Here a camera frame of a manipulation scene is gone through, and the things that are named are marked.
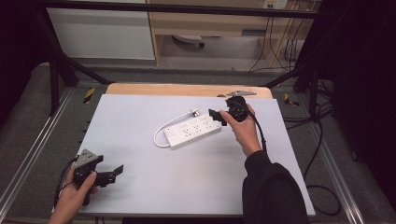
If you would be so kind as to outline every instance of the person's right hand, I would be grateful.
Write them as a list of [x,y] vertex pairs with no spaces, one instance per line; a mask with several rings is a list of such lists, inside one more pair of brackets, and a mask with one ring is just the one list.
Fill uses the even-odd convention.
[[[250,105],[247,105],[247,108],[253,115],[255,114]],[[238,122],[226,111],[220,110],[220,114],[230,124],[236,141],[242,146],[247,157],[255,151],[262,150],[257,137],[256,123],[251,116],[247,116],[244,121]]]

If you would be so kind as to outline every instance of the hand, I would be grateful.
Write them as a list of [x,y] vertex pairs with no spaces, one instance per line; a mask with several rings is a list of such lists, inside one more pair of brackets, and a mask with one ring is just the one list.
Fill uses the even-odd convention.
[[[65,183],[71,183],[73,181],[74,165],[67,174]],[[69,223],[72,222],[76,216],[79,208],[84,202],[85,195],[87,192],[92,194],[97,192],[97,187],[93,187],[93,183],[96,179],[96,172],[92,172],[84,183],[81,185],[79,190],[75,184],[70,184],[62,190],[59,202],[56,204],[55,210],[49,219],[49,223]]]
[[[247,108],[253,115],[255,114],[250,105],[247,105]],[[250,115],[244,121],[238,122],[226,111],[220,110],[220,114],[230,124],[236,141],[242,146],[247,157],[255,151],[262,150],[257,137],[256,123]]]

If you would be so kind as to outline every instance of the white cable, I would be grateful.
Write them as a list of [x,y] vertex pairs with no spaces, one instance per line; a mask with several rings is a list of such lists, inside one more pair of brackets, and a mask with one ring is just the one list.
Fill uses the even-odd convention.
[[316,3],[317,3],[317,0],[314,1],[314,5],[312,5],[311,9],[309,9],[310,11],[312,11],[314,9]]
[[197,107],[192,108],[191,110],[189,110],[189,112],[187,112],[187,113],[185,113],[185,114],[183,114],[183,115],[180,115],[180,116],[178,116],[177,118],[174,118],[174,119],[169,120],[169,121],[166,122],[163,126],[161,126],[159,129],[157,129],[157,131],[155,132],[154,137],[153,137],[155,146],[161,147],[161,148],[170,147],[169,144],[160,145],[159,143],[157,143],[157,139],[156,139],[156,138],[157,138],[158,132],[159,132],[160,130],[162,130],[166,125],[172,123],[173,121],[175,121],[175,120],[177,120],[177,119],[181,119],[181,118],[183,118],[183,117],[185,117],[185,116],[188,116],[188,115],[190,115],[190,114],[193,114],[193,115],[196,117],[196,115],[198,114],[198,108],[197,108]]

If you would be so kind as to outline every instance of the black jacket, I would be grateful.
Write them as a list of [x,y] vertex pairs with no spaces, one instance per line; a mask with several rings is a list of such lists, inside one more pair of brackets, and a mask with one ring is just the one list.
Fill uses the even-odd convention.
[[289,171],[257,151],[246,162],[242,198],[246,224],[309,223],[300,188]]

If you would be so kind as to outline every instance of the white power strip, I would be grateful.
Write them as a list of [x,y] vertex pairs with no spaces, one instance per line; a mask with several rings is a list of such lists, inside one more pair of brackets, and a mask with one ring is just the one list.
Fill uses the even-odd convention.
[[209,114],[183,121],[163,130],[170,147],[181,147],[212,133],[221,131],[221,123]]

